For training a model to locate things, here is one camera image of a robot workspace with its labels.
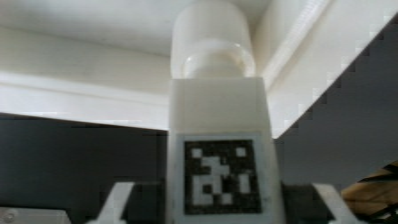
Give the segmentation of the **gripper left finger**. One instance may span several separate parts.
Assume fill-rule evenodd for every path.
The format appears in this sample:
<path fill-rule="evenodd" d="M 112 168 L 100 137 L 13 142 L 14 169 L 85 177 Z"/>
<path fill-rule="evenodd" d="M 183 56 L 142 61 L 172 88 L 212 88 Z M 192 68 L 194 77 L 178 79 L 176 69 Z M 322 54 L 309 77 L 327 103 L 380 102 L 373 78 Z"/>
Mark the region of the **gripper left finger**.
<path fill-rule="evenodd" d="M 117 182 L 114 184 L 98 217 L 87 224 L 126 224 L 123 212 L 133 187 L 133 182 Z"/>

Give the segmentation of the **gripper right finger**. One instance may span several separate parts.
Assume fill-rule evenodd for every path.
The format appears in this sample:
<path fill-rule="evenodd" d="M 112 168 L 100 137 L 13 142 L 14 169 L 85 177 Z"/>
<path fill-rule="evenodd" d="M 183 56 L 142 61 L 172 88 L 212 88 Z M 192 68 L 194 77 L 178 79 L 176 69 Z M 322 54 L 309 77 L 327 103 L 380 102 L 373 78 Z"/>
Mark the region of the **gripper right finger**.
<path fill-rule="evenodd" d="M 334 219 L 329 221 L 329 224 L 363 224 L 350 211 L 348 205 L 345 203 L 334 186 L 329 184 L 315 183 L 313 187 L 334 217 Z"/>

